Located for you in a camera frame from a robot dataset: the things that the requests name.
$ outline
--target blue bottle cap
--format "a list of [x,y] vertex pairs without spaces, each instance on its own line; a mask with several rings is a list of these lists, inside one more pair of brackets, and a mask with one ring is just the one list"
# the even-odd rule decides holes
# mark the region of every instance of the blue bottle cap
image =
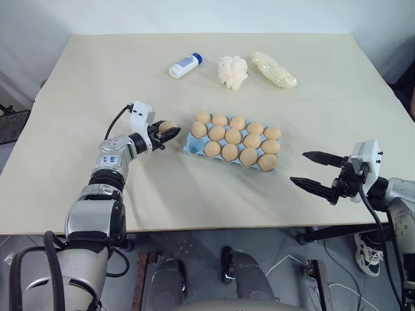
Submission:
[[199,65],[202,63],[202,57],[201,57],[201,55],[199,55],[198,53],[193,53],[192,54],[195,58],[197,58],[197,61],[198,61],[198,63],[199,63]]

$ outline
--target white bottle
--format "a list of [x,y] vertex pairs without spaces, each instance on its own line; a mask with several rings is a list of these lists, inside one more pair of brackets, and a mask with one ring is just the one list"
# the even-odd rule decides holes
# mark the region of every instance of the white bottle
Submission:
[[188,57],[180,60],[179,62],[175,63],[173,66],[169,68],[170,75],[175,78],[179,79],[184,74],[188,73],[193,68],[196,68],[202,63],[202,57],[198,53],[193,53]]

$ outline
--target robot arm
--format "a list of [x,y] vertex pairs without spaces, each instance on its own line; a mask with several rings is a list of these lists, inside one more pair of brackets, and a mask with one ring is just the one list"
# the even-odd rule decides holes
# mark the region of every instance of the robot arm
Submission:
[[[163,121],[152,124],[154,112],[142,102],[129,106],[133,134],[106,139],[99,145],[99,155],[90,181],[73,204],[65,223],[66,242],[57,251],[58,267],[64,288],[64,310],[100,310],[107,261],[114,247],[125,241],[123,189],[128,165],[140,153],[164,149],[163,143],[177,136],[180,128],[160,133]],[[56,310],[56,284],[52,268],[44,266],[23,295],[10,287],[10,310]],[[10,284],[17,269],[10,269]]]
[[389,214],[403,262],[403,287],[407,298],[407,303],[403,304],[406,310],[415,310],[415,181],[379,178],[382,154],[377,141],[357,143],[350,157],[306,152],[303,155],[316,163],[341,168],[338,178],[334,179],[331,188],[307,178],[290,179],[297,186],[327,199],[333,205],[339,197],[349,197],[351,201],[359,202],[359,187],[362,186],[373,209]]

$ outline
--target clear plastic bag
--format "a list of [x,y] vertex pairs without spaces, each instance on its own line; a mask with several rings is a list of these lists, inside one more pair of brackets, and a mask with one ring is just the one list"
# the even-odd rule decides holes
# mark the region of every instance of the clear plastic bag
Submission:
[[278,87],[290,89],[298,84],[295,76],[292,76],[284,67],[281,67],[279,63],[264,53],[253,53],[252,62],[265,78]]

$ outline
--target blue egg carton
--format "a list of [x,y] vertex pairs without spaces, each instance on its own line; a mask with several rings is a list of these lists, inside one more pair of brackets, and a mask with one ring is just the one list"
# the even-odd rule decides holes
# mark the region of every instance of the blue egg carton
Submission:
[[[226,116],[226,118],[228,119],[228,124],[230,123],[230,120],[232,120],[232,117],[233,116],[229,116],[229,115]],[[230,162],[227,162],[227,161],[224,160],[224,158],[221,156],[221,154],[219,154],[219,155],[217,155],[215,157],[212,157],[212,159],[220,159],[220,160],[222,160],[222,161],[224,161],[226,163],[237,163],[237,164],[242,165],[243,167],[245,167],[239,161],[239,154],[242,152],[242,150],[244,150],[246,148],[245,145],[243,145],[243,141],[244,141],[244,138],[249,134],[248,131],[246,130],[246,128],[252,122],[253,121],[251,121],[251,120],[245,120],[245,128],[243,130],[239,131],[241,133],[242,139],[241,139],[241,143],[236,145],[236,147],[238,148],[238,157],[235,160],[230,161]],[[183,147],[183,150],[185,150],[186,152],[189,152],[190,154],[200,154],[202,156],[207,157],[206,154],[204,153],[204,147],[205,147],[205,145],[208,142],[212,141],[209,138],[208,135],[209,135],[210,129],[212,127],[214,127],[214,124],[212,122],[210,122],[206,126],[207,126],[207,135],[202,136],[199,139],[196,139],[192,135],[191,132],[189,132],[189,134],[187,134],[187,142],[186,142],[186,145]],[[268,128],[268,126],[266,124],[263,124],[263,126],[264,126],[264,130],[266,128]],[[226,126],[224,126],[224,129],[225,129],[225,131],[228,131],[230,129],[230,126],[229,125],[226,125]],[[261,134],[261,144],[262,144],[262,142],[266,141],[266,139],[267,138],[265,137],[265,135],[264,134]],[[222,149],[225,145],[228,144],[228,142],[225,140],[225,138],[223,138],[220,141],[218,141],[218,143],[220,144],[220,149]],[[257,158],[258,159],[265,154],[264,151],[261,149],[261,147],[257,148],[256,151],[257,151]],[[261,168],[259,167],[259,165],[257,163],[255,163],[254,165],[251,165],[250,167],[255,168],[257,170],[261,170]]]

